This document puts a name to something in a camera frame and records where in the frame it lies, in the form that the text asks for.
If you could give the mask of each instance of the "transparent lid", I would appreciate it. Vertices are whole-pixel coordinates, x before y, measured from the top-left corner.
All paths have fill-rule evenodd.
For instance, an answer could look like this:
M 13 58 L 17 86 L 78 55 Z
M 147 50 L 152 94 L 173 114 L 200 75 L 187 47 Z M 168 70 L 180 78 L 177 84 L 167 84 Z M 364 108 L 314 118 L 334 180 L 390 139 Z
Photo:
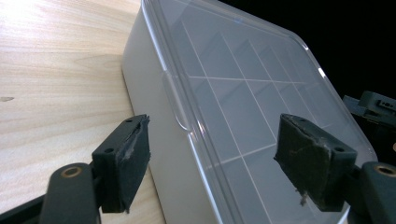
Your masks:
M 274 160 L 281 113 L 309 119 L 376 156 L 329 79 L 294 33 L 218 1 L 153 0 L 142 8 L 175 87 L 202 177 L 224 223 L 337 223 Z

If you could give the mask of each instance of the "metal screw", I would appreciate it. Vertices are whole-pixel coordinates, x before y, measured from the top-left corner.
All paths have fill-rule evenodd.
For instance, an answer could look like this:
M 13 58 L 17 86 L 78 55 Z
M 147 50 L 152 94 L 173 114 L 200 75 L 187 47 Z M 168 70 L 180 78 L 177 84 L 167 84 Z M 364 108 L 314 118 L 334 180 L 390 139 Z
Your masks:
M 375 169 L 381 174 L 381 175 L 387 175 L 389 177 L 396 177 L 396 170 L 394 170 L 391 167 L 388 166 L 383 166 L 383 165 L 377 165 Z
M 79 175 L 82 169 L 78 166 L 72 166 L 62 171 L 61 176 L 64 178 L 71 178 Z

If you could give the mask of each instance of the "plastic storage box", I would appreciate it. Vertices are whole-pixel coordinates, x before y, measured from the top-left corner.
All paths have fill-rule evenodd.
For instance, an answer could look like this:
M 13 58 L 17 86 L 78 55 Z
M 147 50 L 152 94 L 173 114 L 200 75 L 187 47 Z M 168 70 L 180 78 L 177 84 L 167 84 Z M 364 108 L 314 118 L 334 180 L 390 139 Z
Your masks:
M 217 1 L 142 1 L 122 71 L 148 114 L 150 169 L 167 223 L 337 223 L 273 159 L 281 113 L 376 156 L 294 33 Z

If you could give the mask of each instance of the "wood grain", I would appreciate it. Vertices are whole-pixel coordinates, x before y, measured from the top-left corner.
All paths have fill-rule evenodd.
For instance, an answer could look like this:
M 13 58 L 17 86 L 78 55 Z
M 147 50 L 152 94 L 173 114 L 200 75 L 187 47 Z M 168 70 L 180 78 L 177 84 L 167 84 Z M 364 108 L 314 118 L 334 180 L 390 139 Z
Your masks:
M 50 175 L 133 115 L 121 56 L 140 2 L 0 0 L 0 213 L 44 194 Z M 164 223 L 149 169 L 131 214 Z

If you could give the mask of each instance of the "clamp jaw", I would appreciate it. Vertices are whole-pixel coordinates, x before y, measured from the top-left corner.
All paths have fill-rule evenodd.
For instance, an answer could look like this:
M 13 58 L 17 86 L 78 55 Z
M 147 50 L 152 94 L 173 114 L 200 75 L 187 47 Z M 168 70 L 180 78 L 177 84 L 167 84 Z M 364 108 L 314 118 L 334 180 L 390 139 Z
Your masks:
M 307 119 L 280 117 L 275 160 L 302 195 L 323 212 L 350 205 L 348 223 L 396 223 L 396 167 L 370 161 Z
M 0 215 L 0 223 L 101 223 L 103 213 L 129 212 L 150 158 L 149 117 L 124 120 L 92 153 L 91 164 L 55 171 L 45 195 Z

